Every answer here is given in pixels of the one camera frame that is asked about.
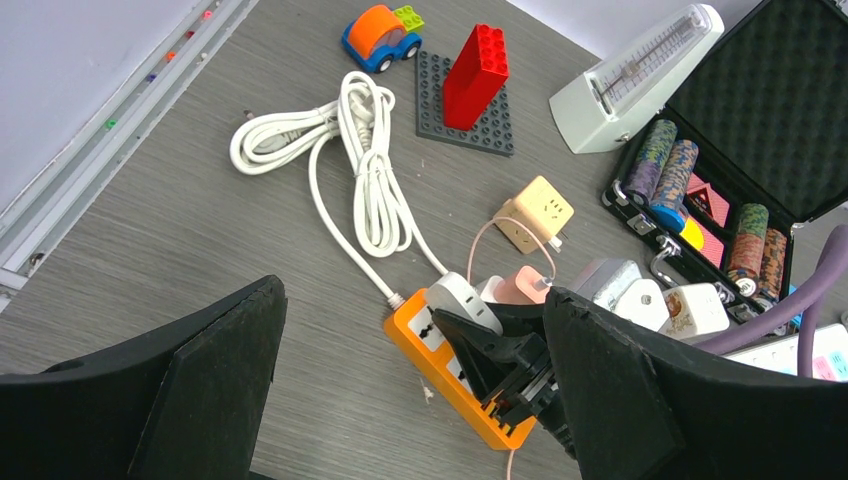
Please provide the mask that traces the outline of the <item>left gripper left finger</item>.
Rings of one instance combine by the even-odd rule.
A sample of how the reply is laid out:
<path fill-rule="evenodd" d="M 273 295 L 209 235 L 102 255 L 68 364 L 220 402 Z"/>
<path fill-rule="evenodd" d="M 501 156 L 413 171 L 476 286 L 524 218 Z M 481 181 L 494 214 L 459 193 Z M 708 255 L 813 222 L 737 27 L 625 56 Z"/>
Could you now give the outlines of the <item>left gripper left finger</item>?
<path fill-rule="evenodd" d="M 5 479 L 251 479 L 287 312 L 265 276 L 117 345 L 1 378 Z"/>

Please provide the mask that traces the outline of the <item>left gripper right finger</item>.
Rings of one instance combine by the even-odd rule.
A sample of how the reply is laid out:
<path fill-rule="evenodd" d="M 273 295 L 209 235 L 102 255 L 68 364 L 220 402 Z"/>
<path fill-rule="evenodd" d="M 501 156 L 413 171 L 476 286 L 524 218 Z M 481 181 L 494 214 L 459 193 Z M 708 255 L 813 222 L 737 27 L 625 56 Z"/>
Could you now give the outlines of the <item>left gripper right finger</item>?
<path fill-rule="evenodd" d="M 728 360 L 555 287 L 544 327 L 585 479 L 843 479 L 847 387 Z"/>

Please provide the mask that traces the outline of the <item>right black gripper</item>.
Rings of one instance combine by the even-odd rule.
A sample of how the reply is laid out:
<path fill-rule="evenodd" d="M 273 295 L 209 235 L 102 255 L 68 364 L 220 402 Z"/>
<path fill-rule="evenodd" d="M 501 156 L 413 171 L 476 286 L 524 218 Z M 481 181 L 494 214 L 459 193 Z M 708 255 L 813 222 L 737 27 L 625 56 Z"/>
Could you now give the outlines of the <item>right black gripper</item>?
<path fill-rule="evenodd" d="M 475 398 L 494 403 L 494 417 L 516 427 L 534 418 L 574 458 L 544 328 L 544 305 L 487 303 L 500 335 L 445 310 L 432 310 L 434 325 L 456 356 Z"/>

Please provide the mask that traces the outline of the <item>white plug adapter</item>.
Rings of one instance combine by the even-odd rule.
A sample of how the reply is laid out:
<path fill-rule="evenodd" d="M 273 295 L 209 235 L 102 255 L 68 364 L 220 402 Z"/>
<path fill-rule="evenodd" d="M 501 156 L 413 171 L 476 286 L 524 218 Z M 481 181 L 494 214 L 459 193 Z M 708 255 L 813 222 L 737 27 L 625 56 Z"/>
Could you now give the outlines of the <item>white plug adapter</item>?
<path fill-rule="evenodd" d="M 441 309 L 488 328 L 498 335 L 503 326 L 476 290 L 456 272 L 447 272 L 424 294 L 429 307 Z"/>

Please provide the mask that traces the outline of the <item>white cube socket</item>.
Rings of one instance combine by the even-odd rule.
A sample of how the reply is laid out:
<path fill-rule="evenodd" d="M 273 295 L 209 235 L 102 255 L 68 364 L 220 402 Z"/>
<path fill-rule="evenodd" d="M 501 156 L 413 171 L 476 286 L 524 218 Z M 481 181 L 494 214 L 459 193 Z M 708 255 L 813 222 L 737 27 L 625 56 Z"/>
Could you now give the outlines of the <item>white cube socket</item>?
<path fill-rule="evenodd" d="M 663 292 L 669 319 L 659 332 L 683 340 L 726 330 L 730 321 L 712 284 L 674 287 Z"/>

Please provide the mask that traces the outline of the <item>orange cube socket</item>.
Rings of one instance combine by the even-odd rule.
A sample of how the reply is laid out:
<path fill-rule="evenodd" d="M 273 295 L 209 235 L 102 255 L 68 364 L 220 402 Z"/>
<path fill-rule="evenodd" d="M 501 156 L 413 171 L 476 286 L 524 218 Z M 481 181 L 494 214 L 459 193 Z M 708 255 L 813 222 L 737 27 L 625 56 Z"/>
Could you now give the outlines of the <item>orange cube socket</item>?
<path fill-rule="evenodd" d="M 494 219 L 495 225 L 522 254 L 532 253 L 538 245 L 514 221 L 526 227 L 540 243 L 559 253 L 563 244 L 559 235 L 573 215 L 574 208 L 570 203 L 544 176 L 539 175 L 521 192 L 505 201 Z"/>

